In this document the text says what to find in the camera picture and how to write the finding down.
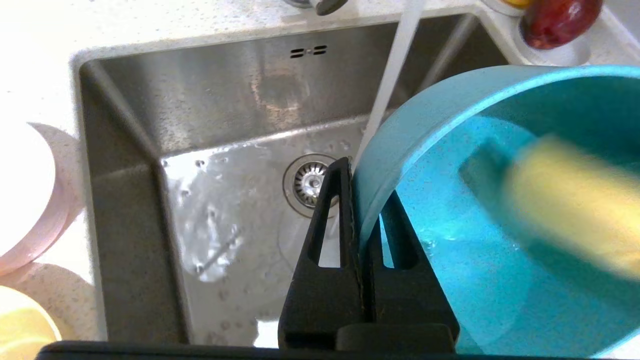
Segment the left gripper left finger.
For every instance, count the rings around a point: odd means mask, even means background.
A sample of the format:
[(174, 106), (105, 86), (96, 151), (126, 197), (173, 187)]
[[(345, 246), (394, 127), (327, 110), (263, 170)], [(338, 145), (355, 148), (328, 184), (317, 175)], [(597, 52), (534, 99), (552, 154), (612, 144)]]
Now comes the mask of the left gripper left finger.
[[(320, 266), (331, 201), (338, 200), (339, 266)], [(362, 320), (359, 240), (350, 160), (330, 164), (278, 322), (281, 349), (334, 350), (338, 331)]]

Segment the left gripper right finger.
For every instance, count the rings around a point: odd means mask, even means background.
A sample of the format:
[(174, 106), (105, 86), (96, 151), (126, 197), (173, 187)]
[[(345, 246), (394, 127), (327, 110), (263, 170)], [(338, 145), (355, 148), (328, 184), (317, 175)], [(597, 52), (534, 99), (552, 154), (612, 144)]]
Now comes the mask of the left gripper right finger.
[(455, 350), (460, 325), (396, 192), (375, 221), (363, 261), (377, 349)]

